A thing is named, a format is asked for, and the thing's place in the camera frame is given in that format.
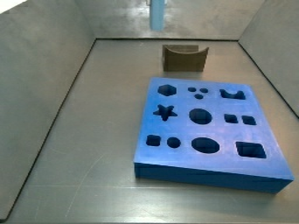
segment brown block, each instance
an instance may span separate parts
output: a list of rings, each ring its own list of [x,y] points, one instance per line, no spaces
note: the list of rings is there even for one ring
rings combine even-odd
[[[210,48],[199,52],[198,45],[163,45],[166,72],[202,72]]]

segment square hole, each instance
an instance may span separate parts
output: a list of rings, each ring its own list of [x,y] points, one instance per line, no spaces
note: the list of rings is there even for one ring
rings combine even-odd
[[[235,115],[224,115],[224,120],[227,123],[239,123],[239,119]]]
[[[243,115],[242,120],[243,120],[243,123],[247,125],[258,125],[256,120],[255,120],[254,116],[251,116],[251,115]]]
[[[236,142],[238,154],[247,158],[267,158],[266,150],[260,143]]]
[[[162,142],[162,138],[159,136],[150,135],[146,139],[146,144],[150,146],[159,146]]]

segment small circular hole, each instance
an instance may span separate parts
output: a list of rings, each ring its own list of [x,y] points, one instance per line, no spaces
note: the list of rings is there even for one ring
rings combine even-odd
[[[210,90],[208,90],[206,87],[203,87],[203,88],[200,89],[200,91],[202,91],[204,94],[207,94],[207,93],[210,92]]]
[[[196,88],[195,87],[188,87],[188,91],[190,92],[195,92],[196,91]]]
[[[182,145],[182,141],[180,141],[180,139],[176,138],[176,137],[170,137],[168,140],[167,140],[167,144],[168,144],[168,146],[172,147],[172,148],[178,148],[178,147],[180,147],[180,145]]]
[[[202,99],[203,99],[203,95],[202,95],[202,94],[196,94],[194,97],[195,97],[198,100],[202,100]]]

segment cutout hole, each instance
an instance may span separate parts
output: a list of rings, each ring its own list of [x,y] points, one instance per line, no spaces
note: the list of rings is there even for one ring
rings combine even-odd
[[[235,94],[230,94],[224,89],[220,90],[222,98],[234,99],[234,100],[246,100],[246,95],[243,91],[238,91]]]
[[[206,87],[203,87],[203,88],[200,89],[200,91],[202,91],[204,94],[207,94],[207,93],[210,92],[210,90],[208,90]]]
[[[150,146],[159,146],[162,142],[162,138],[159,136],[150,135],[146,139],[146,144]]]
[[[196,88],[195,87],[188,87],[188,91],[190,92],[195,92],[196,91]]]
[[[266,150],[260,143],[236,142],[238,154],[247,158],[267,158]]]
[[[220,145],[216,141],[207,137],[198,137],[191,141],[191,147],[202,153],[215,153],[220,150]]]
[[[163,85],[158,88],[158,93],[164,96],[176,95],[176,87],[172,85]]]
[[[194,97],[195,97],[198,100],[202,100],[202,99],[203,99],[203,95],[202,95],[202,94],[196,94]]]
[[[158,105],[158,111],[154,112],[154,115],[160,116],[163,118],[163,121],[166,122],[170,118],[170,116],[178,116],[174,113],[174,106],[164,107],[163,105]]]
[[[195,108],[190,112],[190,118],[198,124],[208,124],[211,122],[211,113],[202,108]]]
[[[242,120],[243,120],[243,123],[247,124],[247,125],[258,125],[254,116],[243,115]]]
[[[239,123],[239,119],[235,115],[224,115],[226,123]]]
[[[176,149],[182,145],[182,141],[176,137],[170,137],[167,140],[167,144],[171,148]]]

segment blue foam surface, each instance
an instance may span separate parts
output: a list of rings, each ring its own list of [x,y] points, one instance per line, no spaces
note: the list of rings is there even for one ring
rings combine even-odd
[[[151,79],[135,175],[268,193],[292,182],[248,85]]]

